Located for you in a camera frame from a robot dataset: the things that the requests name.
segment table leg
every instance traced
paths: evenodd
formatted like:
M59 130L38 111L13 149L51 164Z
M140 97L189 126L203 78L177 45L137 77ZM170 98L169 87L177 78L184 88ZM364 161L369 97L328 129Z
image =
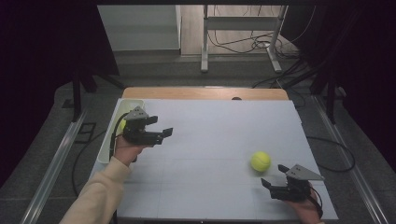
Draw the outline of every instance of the table leg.
M276 73L282 72L282 68L280 67L279 61L277 60L275 54L275 46L276 46L277 37L279 36L280 27L282 26L283 19L285 19L285 13L286 13L286 6L281 6L279 15L277 16L276 27L274 29L271 42L269 45L267 45L268 57L270 58Z
M201 72L207 72L207 5L204 5L204 44L202 45Z

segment white table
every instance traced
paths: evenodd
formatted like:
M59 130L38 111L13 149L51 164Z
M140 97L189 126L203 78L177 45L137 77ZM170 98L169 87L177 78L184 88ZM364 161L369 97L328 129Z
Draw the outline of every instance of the white table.
M125 182L118 216L177 220L295 220L293 211L271 199L261 177L285 186L278 164L296 163L319 174L292 101L145 99L158 116L148 131L174 128L163 144L139 155ZM258 150L272 157L265 173L249 166ZM92 173L105 164L96 162ZM323 219L337 219L321 181Z

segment white wall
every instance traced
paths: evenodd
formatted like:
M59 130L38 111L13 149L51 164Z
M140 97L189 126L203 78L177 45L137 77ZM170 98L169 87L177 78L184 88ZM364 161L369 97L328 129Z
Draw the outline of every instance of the white wall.
M113 51L180 49L180 6L98 6Z

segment metal rail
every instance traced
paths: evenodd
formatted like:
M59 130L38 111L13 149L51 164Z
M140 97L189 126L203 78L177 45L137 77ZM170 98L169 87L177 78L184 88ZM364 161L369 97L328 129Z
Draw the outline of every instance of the metal rail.
M87 115L88 105L92 100L92 95L86 94L84 96L84 102L86 103L82 109L81 115L78 117L76 122L72 122L64 135L64 139L58 147L55 155L53 156L52 162L47 169L40 185L38 186L35 195L30 201L29 206L26 209L25 214L22 217L21 223L36 223L38 217L43 210L43 207L50 195L53 185L58 178L59 173L64 165L64 161L67 154L70 151L71 146L78 134L78 130L82 124L82 121Z

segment metal frame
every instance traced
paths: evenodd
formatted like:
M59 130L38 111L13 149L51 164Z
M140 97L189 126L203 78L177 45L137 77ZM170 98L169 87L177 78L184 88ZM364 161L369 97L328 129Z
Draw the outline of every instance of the metal frame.
M276 73L282 72L276 58L275 45L280 28L285 18L286 6L281 6L277 17L208 17L207 5L204 5L204 43L201 51L201 71L208 71L208 44L209 30L237 30L237 31L274 31L269 45L266 45L268 57Z

